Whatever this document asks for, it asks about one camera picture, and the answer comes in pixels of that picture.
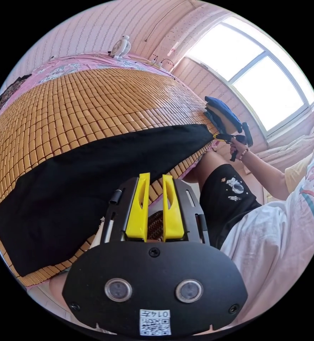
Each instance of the desk fan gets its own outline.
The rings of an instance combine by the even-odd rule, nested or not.
[[[129,53],[131,49],[131,44],[128,41],[129,36],[122,36],[122,39],[118,40],[112,51],[109,52],[109,56],[118,59],[119,57],[121,58],[122,56],[125,56],[126,54]]]

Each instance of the black shorts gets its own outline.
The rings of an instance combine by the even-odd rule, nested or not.
[[[218,249],[232,227],[261,206],[230,164],[217,167],[209,175],[201,191],[200,205],[206,218],[210,244]]]

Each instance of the black cloth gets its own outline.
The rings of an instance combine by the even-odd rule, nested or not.
[[[0,203],[0,239],[16,271],[70,259],[123,182],[150,173],[152,183],[212,139],[205,125],[146,129],[85,144],[19,177]]]
[[[209,175],[201,191],[200,205],[206,218],[210,245],[217,249],[221,249],[235,224],[261,206],[230,164],[217,167]]]
[[[8,101],[8,99],[21,87],[21,85],[25,82],[27,78],[29,78],[32,74],[25,75],[23,77],[18,77],[17,80],[10,84],[5,91],[0,95],[0,110],[4,106],[4,104]]]

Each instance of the window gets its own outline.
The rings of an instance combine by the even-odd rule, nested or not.
[[[266,136],[314,103],[314,91],[293,59],[265,32],[235,16],[216,25],[189,51],[237,90]]]

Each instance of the black device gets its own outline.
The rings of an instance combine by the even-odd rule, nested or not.
[[[244,145],[247,145],[248,147],[253,146],[252,135],[250,134],[249,126],[246,122],[242,123],[242,129],[245,135],[216,134],[214,135],[214,139],[219,140],[219,141],[224,141],[227,144],[231,144],[232,138],[235,138],[237,141],[239,141],[240,143]],[[230,161],[235,162],[237,153],[238,152],[235,151],[232,154]]]
[[[113,195],[99,244],[71,266],[63,298],[80,322],[135,339],[180,339],[229,325],[247,300],[233,261],[209,244],[191,187],[163,176],[163,242],[147,243],[150,175]]]

